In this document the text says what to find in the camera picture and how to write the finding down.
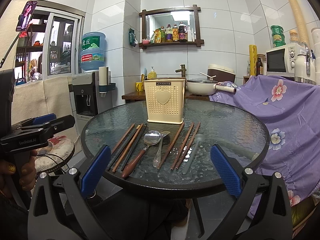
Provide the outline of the left hand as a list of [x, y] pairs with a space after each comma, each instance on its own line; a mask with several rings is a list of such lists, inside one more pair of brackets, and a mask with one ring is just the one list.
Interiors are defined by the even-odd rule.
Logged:
[[35, 157], [37, 156], [36, 150], [29, 152], [29, 161], [25, 163], [20, 171], [17, 171], [17, 168], [14, 164], [1, 160], [0, 171], [1, 171], [1, 193], [7, 198], [11, 198], [11, 190], [5, 181], [5, 176], [12, 176], [13, 174], [18, 174], [20, 176], [19, 184], [24, 191], [30, 191], [35, 186]]

